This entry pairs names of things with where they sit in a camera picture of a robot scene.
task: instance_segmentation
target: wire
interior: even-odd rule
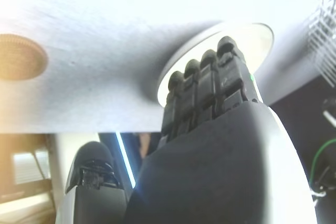
[[[32,152],[32,155],[34,157],[34,160],[35,160],[35,163],[37,165],[37,168],[38,168],[39,172],[41,173],[42,179],[45,180],[46,176],[44,175],[44,173],[42,171],[42,168],[41,168],[41,165],[40,165],[40,163],[39,163],[39,161],[37,159],[36,153]],[[48,192],[48,194],[49,194],[49,198],[51,200],[51,203],[53,204],[54,211],[56,211],[56,206],[55,206],[53,194],[50,191]]]
[[[329,140],[327,142],[325,142],[316,152],[314,159],[313,159],[313,163],[311,165],[311,171],[310,171],[310,179],[309,179],[309,184],[312,185],[313,181],[314,181],[314,174],[315,174],[315,168],[316,168],[316,162],[318,157],[320,156],[320,154],[323,152],[323,150],[330,144],[332,143],[336,143],[336,138]]]

